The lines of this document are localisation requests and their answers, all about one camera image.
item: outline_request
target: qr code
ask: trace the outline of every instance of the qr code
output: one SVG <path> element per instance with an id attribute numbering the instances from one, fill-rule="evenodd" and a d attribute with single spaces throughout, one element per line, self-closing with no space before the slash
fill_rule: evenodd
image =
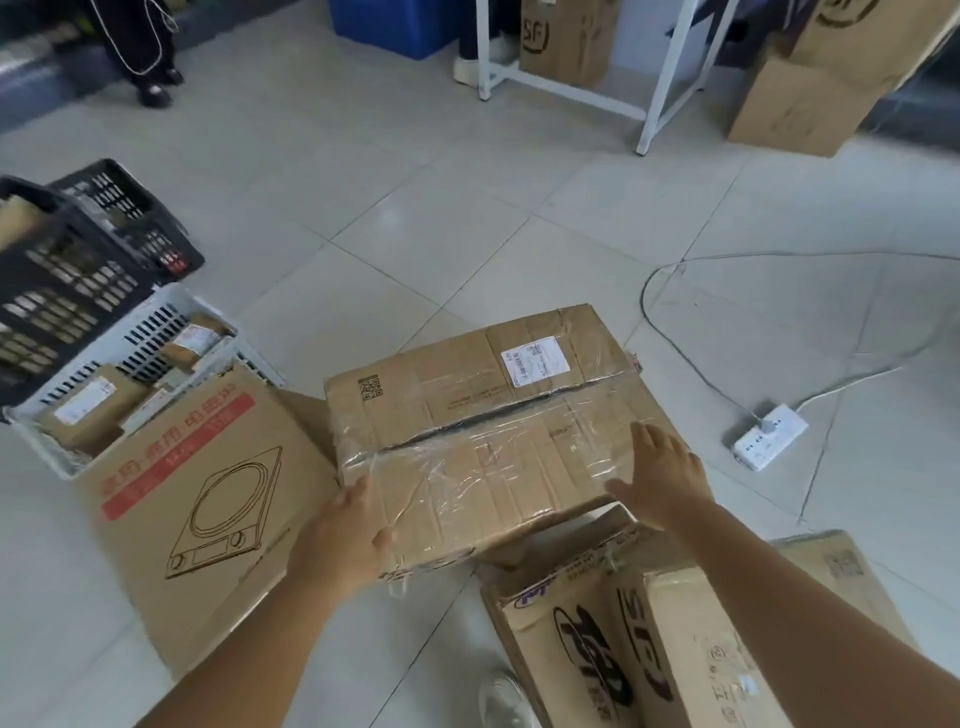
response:
<path id="1" fill-rule="evenodd" d="M 360 394 L 364 401 L 372 400 L 383 394 L 383 387 L 380 386 L 380 375 L 365 376 L 359 380 Z"/>
<path id="2" fill-rule="evenodd" d="M 863 576 L 863 567 L 856 558 L 856 554 L 850 549 L 844 549 L 837 553 L 829 553 L 824 556 L 827 566 L 830 567 L 830 573 L 834 579 L 849 579 L 853 576 Z"/>

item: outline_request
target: induction cooker box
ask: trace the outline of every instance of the induction cooker box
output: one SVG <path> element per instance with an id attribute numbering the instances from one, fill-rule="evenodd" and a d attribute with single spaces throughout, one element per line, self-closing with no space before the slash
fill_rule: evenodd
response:
<path id="1" fill-rule="evenodd" d="M 79 479 L 161 659 L 183 675 L 282 577 L 339 486 L 279 390 L 234 364 L 181 395 Z"/>

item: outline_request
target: black plastic crate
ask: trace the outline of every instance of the black plastic crate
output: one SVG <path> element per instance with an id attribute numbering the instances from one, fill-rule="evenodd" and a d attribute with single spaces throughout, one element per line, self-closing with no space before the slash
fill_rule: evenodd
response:
<path id="1" fill-rule="evenodd" d="M 180 280 L 204 264 L 177 218 L 113 159 L 94 162 L 50 187 L 96 203 L 107 214 L 108 227 L 165 280 Z"/>
<path id="2" fill-rule="evenodd" d="M 162 283 L 69 198 L 0 177 L 0 204 L 12 195 L 48 217 L 0 250 L 0 406 L 27 399 Z"/>

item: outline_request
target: induction cooker illustration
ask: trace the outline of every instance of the induction cooker illustration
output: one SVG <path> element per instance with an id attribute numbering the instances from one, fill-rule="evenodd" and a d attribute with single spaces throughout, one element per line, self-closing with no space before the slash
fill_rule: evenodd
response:
<path id="1" fill-rule="evenodd" d="M 166 578 L 260 548 L 282 452 L 268 449 L 204 481 L 170 552 Z"/>

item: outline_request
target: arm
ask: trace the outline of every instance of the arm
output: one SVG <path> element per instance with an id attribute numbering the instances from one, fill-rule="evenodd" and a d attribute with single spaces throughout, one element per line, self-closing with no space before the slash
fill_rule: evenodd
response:
<path id="1" fill-rule="evenodd" d="M 139 728 L 278 728 L 326 621 L 380 573 L 392 537 L 372 534 L 371 508 L 365 479 L 325 504 L 283 580 Z"/>
<path id="2" fill-rule="evenodd" d="M 608 490 L 693 554 L 796 728 L 960 725 L 960 681 L 700 495 L 703 464 L 682 443 L 632 430 L 634 482 Z"/>

